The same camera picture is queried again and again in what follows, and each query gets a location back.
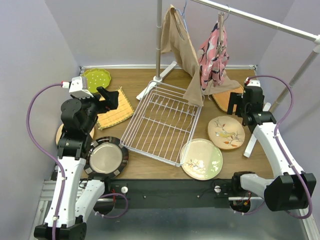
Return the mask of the beige hanging shirt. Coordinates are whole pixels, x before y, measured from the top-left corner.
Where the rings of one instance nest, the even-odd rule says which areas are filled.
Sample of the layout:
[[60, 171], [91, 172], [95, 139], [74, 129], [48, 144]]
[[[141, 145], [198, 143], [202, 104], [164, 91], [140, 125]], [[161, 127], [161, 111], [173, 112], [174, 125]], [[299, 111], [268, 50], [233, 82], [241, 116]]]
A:
[[[168, 8], [163, 19], [160, 52], [162, 54], [172, 52], [177, 64], [192, 77], [183, 98], [190, 105], [202, 107], [204, 105], [203, 97], [209, 95], [205, 95], [201, 88], [198, 51], [193, 47], [190, 35], [184, 28], [183, 19], [175, 11], [173, 5]], [[240, 84], [227, 76], [225, 68], [225, 81], [213, 94], [233, 90], [238, 87], [240, 87]]]

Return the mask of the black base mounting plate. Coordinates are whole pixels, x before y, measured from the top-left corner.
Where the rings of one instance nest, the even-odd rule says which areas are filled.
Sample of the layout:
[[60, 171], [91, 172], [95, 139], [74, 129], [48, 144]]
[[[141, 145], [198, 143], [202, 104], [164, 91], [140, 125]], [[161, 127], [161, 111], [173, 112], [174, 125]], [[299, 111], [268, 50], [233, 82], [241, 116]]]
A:
[[123, 209], [229, 208], [248, 209], [253, 194], [246, 190], [233, 191], [229, 179], [107, 179], [102, 183], [103, 194], [121, 193], [105, 197], [95, 205], [96, 210], [112, 207]]

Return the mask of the beige plate orange leaves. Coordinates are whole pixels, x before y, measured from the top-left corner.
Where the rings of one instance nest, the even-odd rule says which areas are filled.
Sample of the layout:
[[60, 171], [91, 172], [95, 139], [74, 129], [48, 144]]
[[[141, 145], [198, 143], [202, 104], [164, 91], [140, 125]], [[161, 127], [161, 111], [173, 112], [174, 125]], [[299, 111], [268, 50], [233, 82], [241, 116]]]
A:
[[90, 138], [87, 139], [87, 135], [85, 135], [81, 130], [76, 130], [76, 129], [66, 129], [64, 127], [64, 124], [62, 124], [57, 132], [56, 132], [56, 137], [55, 137], [55, 142], [57, 147], [59, 147], [59, 141], [62, 137], [66, 137], [68, 139], [69, 147], [79, 147], [79, 144], [81, 144], [80, 148], [83, 146], [89, 146], [94, 137], [95, 133], [95, 128], [93, 127], [92, 130], [90, 131], [89, 135]]

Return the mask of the pink patterned hanging garment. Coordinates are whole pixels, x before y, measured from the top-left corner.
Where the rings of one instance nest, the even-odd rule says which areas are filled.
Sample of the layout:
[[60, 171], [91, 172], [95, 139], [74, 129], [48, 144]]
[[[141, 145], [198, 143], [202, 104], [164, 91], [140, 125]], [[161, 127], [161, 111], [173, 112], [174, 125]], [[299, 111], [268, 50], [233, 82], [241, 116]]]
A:
[[225, 82], [225, 68], [229, 61], [227, 53], [227, 33], [224, 31], [224, 51], [216, 57], [218, 43], [218, 22], [215, 23], [208, 39], [200, 46], [197, 52], [200, 67], [201, 90], [205, 95], [211, 95], [218, 91], [218, 87]]

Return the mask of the black rimmed silver plate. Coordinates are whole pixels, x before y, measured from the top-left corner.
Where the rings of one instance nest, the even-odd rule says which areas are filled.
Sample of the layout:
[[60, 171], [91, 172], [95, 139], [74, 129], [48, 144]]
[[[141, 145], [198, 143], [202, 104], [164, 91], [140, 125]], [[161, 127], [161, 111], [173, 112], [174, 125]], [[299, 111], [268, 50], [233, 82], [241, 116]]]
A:
[[128, 161], [129, 151], [119, 138], [100, 137], [90, 145], [84, 172], [90, 177], [100, 174], [114, 179], [124, 171]]

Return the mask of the cream green floral plate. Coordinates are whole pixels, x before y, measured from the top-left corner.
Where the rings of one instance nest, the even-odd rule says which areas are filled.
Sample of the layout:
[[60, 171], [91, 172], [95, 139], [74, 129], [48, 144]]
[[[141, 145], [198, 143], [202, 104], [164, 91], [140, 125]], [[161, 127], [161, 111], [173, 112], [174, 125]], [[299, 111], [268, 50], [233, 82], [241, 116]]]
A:
[[206, 181], [216, 177], [223, 167], [223, 155], [211, 141], [193, 139], [180, 150], [180, 163], [184, 172], [193, 179]]

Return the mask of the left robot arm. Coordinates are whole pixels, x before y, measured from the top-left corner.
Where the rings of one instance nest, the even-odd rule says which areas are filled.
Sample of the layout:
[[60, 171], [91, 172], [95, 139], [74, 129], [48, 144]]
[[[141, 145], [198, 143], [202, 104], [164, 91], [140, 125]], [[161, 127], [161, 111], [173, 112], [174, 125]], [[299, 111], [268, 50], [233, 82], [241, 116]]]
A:
[[75, 94], [60, 107], [63, 128], [57, 145], [58, 166], [55, 189], [44, 223], [34, 229], [38, 240], [83, 240], [87, 220], [99, 197], [110, 194], [111, 185], [103, 179], [87, 182], [78, 196], [80, 179], [88, 156], [98, 115], [115, 110], [119, 92], [97, 88], [97, 94], [79, 98]]

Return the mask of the wooden clip hanger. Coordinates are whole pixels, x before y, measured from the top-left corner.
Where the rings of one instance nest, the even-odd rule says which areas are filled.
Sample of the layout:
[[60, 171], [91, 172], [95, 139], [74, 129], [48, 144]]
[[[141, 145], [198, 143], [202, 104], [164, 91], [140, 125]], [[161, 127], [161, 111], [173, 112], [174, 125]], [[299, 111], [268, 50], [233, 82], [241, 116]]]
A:
[[224, 45], [224, 22], [229, 17], [230, 11], [223, 12], [220, 11], [218, 13], [218, 21], [217, 21], [217, 29], [218, 29], [218, 40], [216, 46], [216, 54], [215, 56], [218, 57], [221, 53], [225, 50], [226, 46]]

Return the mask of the yellow woven placemat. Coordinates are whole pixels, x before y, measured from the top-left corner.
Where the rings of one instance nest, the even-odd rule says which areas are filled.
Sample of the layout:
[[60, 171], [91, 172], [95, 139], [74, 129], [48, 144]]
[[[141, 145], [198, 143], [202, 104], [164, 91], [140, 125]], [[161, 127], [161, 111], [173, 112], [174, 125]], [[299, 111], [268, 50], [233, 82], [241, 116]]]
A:
[[119, 92], [118, 107], [115, 110], [98, 115], [97, 126], [99, 130], [118, 125], [131, 118], [135, 112], [122, 87], [117, 91]]

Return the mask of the green polka dot plate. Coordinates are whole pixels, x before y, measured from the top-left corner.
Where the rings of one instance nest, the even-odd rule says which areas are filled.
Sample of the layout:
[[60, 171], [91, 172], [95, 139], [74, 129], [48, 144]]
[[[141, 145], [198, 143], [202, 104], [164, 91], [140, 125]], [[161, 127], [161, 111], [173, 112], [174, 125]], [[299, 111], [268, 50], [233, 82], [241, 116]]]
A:
[[86, 70], [81, 76], [87, 79], [87, 89], [91, 93], [97, 93], [97, 87], [106, 89], [112, 79], [110, 73], [103, 68]]

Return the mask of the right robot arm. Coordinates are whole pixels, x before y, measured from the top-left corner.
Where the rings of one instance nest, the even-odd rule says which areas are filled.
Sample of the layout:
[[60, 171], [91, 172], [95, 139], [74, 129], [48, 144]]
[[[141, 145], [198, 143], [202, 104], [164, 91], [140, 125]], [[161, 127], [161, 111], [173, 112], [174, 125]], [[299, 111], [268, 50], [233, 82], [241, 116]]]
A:
[[263, 110], [264, 98], [258, 81], [248, 83], [242, 94], [230, 94], [227, 113], [241, 117], [242, 125], [247, 126], [260, 143], [273, 178], [265, 179], [251, 171], [236, 172], [231, 179], [230, 191], [236, 196], [249, 191], [262, 198], [273, 212], [312, 210], [311, 196], [316, 178], [312, 173], [306, 173], [293, 158], [278, 131], [273, 114]]

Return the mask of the bird pattern beige plate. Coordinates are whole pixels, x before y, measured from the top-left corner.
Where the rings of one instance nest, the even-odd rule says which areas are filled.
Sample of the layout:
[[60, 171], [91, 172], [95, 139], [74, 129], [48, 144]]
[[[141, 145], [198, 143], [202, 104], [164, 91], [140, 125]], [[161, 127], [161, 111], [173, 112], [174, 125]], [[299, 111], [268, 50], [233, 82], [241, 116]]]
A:
[[207, 134], [213, 144], [221, 150], [240, 148], [246, 136], [241, 123], [229, 116], [219, 116], [210, 120]]

